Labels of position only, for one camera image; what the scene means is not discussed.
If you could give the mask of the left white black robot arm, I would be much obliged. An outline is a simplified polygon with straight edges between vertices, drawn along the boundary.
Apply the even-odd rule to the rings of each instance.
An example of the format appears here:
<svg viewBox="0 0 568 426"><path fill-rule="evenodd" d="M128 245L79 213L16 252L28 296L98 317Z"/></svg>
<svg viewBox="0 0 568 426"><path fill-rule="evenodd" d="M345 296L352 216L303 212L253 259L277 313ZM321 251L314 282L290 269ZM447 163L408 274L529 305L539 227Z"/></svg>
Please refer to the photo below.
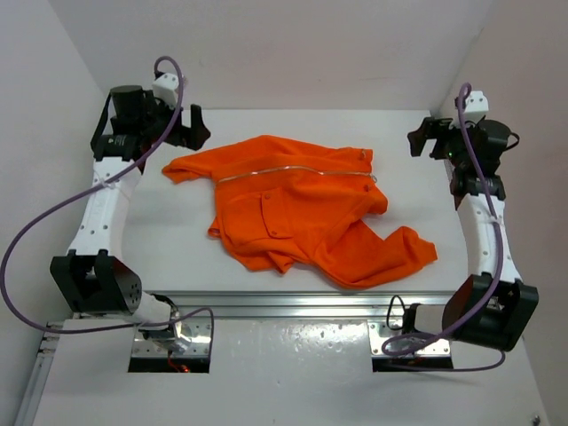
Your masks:
<svg viewBox="0 0 568 426"><path fill-rule="evenodd" d="M197 151L210 136L197 105L190 108L193 126L182 123L178 99L175 84L110 90L105 106L115 114L102 111L91 139L93 192L67 253L50 264L51 276L72 312L122 317L155 340L180 336L178 309L169 299L142 289L139 276L122 260L122 235L146 165L143 155L158 138Z"/></svg>

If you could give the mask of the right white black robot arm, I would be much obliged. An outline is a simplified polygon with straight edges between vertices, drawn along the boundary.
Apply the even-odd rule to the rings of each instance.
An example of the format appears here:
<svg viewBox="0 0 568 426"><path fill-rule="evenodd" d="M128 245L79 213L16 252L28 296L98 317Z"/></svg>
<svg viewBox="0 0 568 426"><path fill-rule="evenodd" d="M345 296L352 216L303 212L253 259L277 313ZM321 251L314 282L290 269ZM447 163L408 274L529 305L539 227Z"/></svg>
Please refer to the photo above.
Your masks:
<svg viewBox="0 0 568 426"><path fill-rule="evenodd" d="M512 260L504 224L505 189L497 170L512 145L502 122L468 121L461 130L451 118L425 118L408 134L413 157L428 140L434 160L452 167L450 193L466 242L468 277L445 306L413 304L405 332L443 334L446 339L511 351L539 302Z"/></svg>

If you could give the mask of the orange zip jacket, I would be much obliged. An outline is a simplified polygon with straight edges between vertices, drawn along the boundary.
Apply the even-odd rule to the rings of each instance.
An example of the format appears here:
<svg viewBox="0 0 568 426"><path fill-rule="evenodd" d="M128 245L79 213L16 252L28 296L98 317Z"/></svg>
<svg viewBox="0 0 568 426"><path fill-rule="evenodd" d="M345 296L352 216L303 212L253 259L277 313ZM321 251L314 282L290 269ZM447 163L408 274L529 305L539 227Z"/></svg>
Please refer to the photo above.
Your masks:
<svg viewBox="0 0 568 426"><path fill-rule="evenodd" d="M366 223L387 211L374 153L262 135L178 157L163 168L176 184L207 178L216 215L209 235L252 272L318 268L339 288L402 280L435 262L432 242L402 226L387 237Z"/></svg>

